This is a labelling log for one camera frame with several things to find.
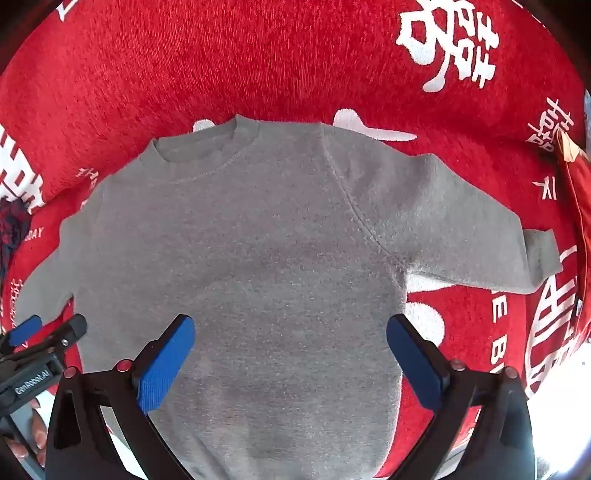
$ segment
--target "sweatshirt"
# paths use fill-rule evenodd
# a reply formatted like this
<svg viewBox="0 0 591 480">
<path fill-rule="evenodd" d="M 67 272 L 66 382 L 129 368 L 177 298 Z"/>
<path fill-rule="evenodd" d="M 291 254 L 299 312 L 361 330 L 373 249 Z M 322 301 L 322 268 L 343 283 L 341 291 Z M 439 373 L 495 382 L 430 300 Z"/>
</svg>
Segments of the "sweatshirt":
<svg viewBox="0 0 591 480">
<path fill-rule="evenodd" d="M 522 230 L 435 155 L 237 116 L 153 140 L 104 180 L 16 320 L 74 297 L 94 371 L 189 315 L 195 346 L 150 416 L 196 479 L 369 480 L 397 423 L 385 327 L 408 275 L 525 294 L 560 270 L 552 231 Z"/>
</svg>

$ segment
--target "crew neck collar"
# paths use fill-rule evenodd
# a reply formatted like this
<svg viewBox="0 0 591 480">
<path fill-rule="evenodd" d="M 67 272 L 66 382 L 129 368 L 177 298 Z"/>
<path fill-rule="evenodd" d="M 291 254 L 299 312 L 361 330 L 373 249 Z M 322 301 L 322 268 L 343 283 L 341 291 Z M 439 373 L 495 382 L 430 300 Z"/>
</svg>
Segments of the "crew neck collar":
<svg viewBox="0 0 591 480">
<path fill-rule="evenodd" d="M 176 137 L 155 138 L 139 160 L 157 182 L 190 181 L 215 172 L 250 146 L 259 122 L 242 115 L 215 127 Z"/>
</svg>

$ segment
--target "dark plaid fabric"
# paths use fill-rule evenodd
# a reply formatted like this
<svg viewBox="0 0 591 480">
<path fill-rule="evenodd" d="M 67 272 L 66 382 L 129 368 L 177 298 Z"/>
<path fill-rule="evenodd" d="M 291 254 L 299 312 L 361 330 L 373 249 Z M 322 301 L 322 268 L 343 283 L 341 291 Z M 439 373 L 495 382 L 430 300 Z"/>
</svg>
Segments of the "dark plaid fabric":
<svg viewBox="0 0 591 480">
<path fill-rule="evenodd" d="M 0 200 L 0 291 L 4 289 L 12 255 L 29 233 L 30 226 L 31 215 L 21 199 L 14 202 Z"/>
</svg>

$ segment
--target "red fleece surface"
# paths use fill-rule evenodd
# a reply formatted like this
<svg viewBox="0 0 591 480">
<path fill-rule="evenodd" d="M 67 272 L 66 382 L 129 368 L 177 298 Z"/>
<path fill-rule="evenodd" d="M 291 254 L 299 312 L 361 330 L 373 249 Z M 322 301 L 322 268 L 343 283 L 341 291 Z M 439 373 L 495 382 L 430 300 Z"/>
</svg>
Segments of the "red fleece surface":
<svg viewBox="0 0 591 480">
<path fill-rule="evenodd" d="M 407 31 L 427 46 L 409 49 L 405 14 L 429 6 L 439 8 L 434 23 L 429 13 L 415 14 L 427 23 Z M 454 45 L 469 41 L 472 53 L 464 49 L 462 57 L 472 61 L 456 62 Z M 426 92 L 423 85 L 446 61 L 442 45 L 455 56 L 442 88 Z M 485 54 L 495 71 L 480 88 L 471 74 Z M 568 119 L 548 100 L 558 101 Z M 552 156 L 542 158 L 546 152 L 526 142 L 534 133 L 528 124 L 537 128 L 550 109 L 545 117 L 564 122 L 582 143 L 583 84 L 551 35 L 512 0 L 65 2 L 0 79 L 0 197 L 45 205 L 35 209 L 29 238 L 15 254 L 2 325 L 10 327 L 22 282 L 56 247 L 61 220 L 152 137 L 187 133 L 197 120 L 218 124 L 236 113 L 331 124 L 341 109 L 355 110 L 369 127 L 416 135 L 389 144 L 409 154 L 436 153 L 515 211 L 525 228 L 553 228 L 560 251 L 571 252 L 564 271 L 531 296 L 451 286 L 408 297 L 428 313 L 420 322 L 443 322 L 446 355 L 484 370 L 513 365 L 527 374 L 533 393 L 552 362 L 536 366 L 569 345 L 568 334 L 577 335 L 570 322 L 554 330 L 572 309 L 577 268 L 569 199 Z M 545 131 L 551 134 L 554 123 Z M 494 224 L 487 228 L 495 235 Z M 540 304 L 542 293 L 547 306 Z M 540 332 L 551 335 L 534 345 Z M 569 353 L 563 349 L 560 358 Z M 79 363 L 75 353 L 71 360 Z M 402 391 L 380 476 L 394 470 L 428 422 L 405 382 Z M 472 424 L 467 419 L 460 440 Z"/>
</svg>

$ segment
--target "blue gripper pad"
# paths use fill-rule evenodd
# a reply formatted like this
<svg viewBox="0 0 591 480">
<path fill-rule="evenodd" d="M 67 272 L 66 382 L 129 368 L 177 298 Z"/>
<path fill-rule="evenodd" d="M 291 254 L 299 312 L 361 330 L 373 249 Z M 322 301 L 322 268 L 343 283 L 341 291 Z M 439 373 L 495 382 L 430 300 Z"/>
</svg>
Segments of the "blue gripper pad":
<svg viewBox="0 0 591 480">
<path fill-rule="evenodd" d="M 8 332 L 8 344 L 10 346 L 19 346 L 25 343 L 29 338 L 41 330 L 41 317 L 33 315 L 22 322 L 18 327 Z"/>
<path fill-rule="evenodd" d="M 160 408 L 194 343 L 195 324 L 185 317 L 139 381 L 138 405 L 144 414 Z"/>
<path fill-rule="evenodd" d="M 420 404 L 428 410 L 440 410 L 443 380 L 396 317 L 388 321 L 386 338 L 390 350 L 396 357 L 402 372 L 407 376 Z"/>
</svg>

